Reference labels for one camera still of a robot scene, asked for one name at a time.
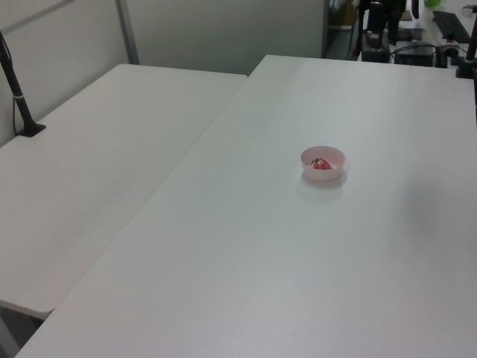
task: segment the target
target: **pink bowl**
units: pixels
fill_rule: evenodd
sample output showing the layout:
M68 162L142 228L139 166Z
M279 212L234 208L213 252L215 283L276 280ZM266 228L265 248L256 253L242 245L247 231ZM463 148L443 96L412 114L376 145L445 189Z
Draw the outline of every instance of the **pink bowl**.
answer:
M332 169L320 170L311 167L312 161L317 158L325 159ZM346 157L336 148L319 146L306 149L301 154L303 173L306 177L316 181L330 181L341 175Z

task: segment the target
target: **black pole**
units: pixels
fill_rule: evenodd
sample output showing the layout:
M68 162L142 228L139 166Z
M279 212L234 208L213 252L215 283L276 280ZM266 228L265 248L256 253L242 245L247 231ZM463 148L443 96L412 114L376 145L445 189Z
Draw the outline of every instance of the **black pole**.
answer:
M28 109L27 102L25 97L23 96L22 89L20 88L20 84L16 79L15 71L13 70L13 62L10 56L10 51L8 50L7 43L3 38L3 35L0 31L0 62L1 67L3 68L3 72L5 72L5 76L7 77L8 84L10 85L10 89L13 93L13 98L15 99L16 105L20 111L20 114L23 118L24 129L23 131L19 132L20 136L29 136L32 137L35 134L38 134L42 130L46 128L45 125L39 125L36 123L30 114L30 110Z
M474 77L474 57L477 50L477 17L474 21L472 35L470 36L469 48L465 58L459 64L459 68L455 71L455 77L473 78Z

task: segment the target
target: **white partition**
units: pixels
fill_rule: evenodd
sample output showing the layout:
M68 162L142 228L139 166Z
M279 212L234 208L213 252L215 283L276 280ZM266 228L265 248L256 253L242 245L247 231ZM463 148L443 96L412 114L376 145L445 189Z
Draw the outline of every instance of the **white partition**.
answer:
M124 0L139 62L249 75L266 54L321 57L328 1Z
M0 1L0 11L9 11L16 20L23 20L58 1L39 1L42 7L36 0L16 1L18 11L12 3ZM8 18L8 14L3 13L3 17ZM0 23L0 28L11 25ZM74 0L6 31L4 37L34 120L41 119L115 65L127 63L115 0ZM12 93L0 71L0 146L13 138L11 110Z

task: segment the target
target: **green object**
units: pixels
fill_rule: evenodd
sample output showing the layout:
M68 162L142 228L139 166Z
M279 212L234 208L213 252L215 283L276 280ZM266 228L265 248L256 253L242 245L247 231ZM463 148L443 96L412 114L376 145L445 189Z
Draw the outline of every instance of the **green object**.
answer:
M440 4L440 0L424 0L425 7L434 7Z

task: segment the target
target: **strawberry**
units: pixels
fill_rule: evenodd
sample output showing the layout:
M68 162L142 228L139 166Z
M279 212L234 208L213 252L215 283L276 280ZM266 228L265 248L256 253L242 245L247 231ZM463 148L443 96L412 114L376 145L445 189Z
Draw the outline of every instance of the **strawberry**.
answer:
M319 169L319 170L330 170L330 169L332 169L330 164L327 161L325 161L325 159L323 159L323 158L317 158L317 159L313 160L311 166L312 166L313 169Z

